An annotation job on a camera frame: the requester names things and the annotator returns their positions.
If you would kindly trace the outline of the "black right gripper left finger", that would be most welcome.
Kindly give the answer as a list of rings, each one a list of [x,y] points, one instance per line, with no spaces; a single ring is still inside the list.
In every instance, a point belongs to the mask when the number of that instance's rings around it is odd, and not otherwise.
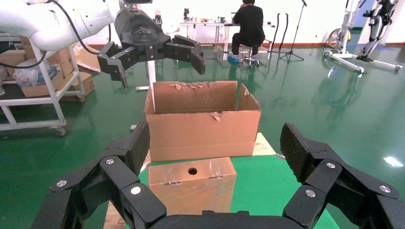
[[[109,142],[98,159],[56,179],[32,228],[81,229],[109,201],[130,228],[150,229],[167,210],[139,178],[149,143],[149,125],[142,121],[130,136]]]

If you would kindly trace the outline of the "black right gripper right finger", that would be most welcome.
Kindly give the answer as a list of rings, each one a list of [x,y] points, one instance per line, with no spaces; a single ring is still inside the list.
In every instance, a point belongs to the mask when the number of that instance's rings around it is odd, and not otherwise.
[[[327,205],[360,229],[402,229],[405,203],[391,185],[347,163],[326,143],[306,138],[292,123],[282,127],[280,150],[301,184],[283,210],[312,229]]]

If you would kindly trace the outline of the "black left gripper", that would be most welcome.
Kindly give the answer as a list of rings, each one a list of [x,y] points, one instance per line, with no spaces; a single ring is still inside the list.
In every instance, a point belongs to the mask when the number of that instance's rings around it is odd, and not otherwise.
[[[181,35],[175,35],[171,40],[142,10],[121,10],[114,26],[122,47],[108,42],[97,59],[101,72],[109,74],[112,81],[121,81],[124,88],[128,86],[125,70],[137,62],[169,58],[189,62],[196,72],[205,74],[201,44]]]

